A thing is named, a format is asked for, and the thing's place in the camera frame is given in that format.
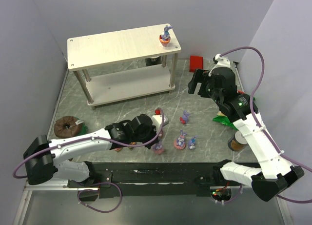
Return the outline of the purple bunny with red bow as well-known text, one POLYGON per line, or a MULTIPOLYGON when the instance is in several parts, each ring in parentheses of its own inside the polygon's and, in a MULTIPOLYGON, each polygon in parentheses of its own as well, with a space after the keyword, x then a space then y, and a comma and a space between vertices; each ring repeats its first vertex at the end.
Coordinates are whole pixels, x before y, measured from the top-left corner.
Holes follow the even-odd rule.
POLYGON ((183 115, 179 118, 182 124, 187 124, 189 121, 190 113, 187 110, 183 111, 183 115))

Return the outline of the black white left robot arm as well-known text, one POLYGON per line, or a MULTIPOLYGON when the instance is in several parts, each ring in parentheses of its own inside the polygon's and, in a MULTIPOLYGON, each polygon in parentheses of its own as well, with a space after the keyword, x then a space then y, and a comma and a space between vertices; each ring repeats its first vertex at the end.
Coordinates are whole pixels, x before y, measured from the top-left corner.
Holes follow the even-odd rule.
POLYGON ((163 114, 151 117, 141 114, 82 136, 53 140, 48 140, 45 135, 39 136, 23 154, 28 183, 38 185, 52 178, 95 182, 98 177, 92 163, 74 163, 70 158, 129 147, 131 143, 150 149, 159 143, 158 137, 166 121, 163 114))

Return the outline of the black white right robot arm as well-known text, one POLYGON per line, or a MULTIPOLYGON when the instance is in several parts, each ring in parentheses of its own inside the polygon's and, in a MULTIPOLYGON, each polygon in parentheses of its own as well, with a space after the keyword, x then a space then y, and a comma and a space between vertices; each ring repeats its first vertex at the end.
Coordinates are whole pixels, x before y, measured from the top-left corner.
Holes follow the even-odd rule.
POLYGON ((252 168, 223 160, 219 171, 225 180, 251 187, 267 202, 304 176, 300 166, 294 166, 277 152, 264 133, 264 125, 257 124, 262 120, 261 115, 256 106, 250 107, 250 96, 238 92, 235 73, 230 68, 197 69, 188 83, 190 94, 195 92, 197 84, 201 84, 199 96, 217 104, 247 141, 260 165, 252 168))

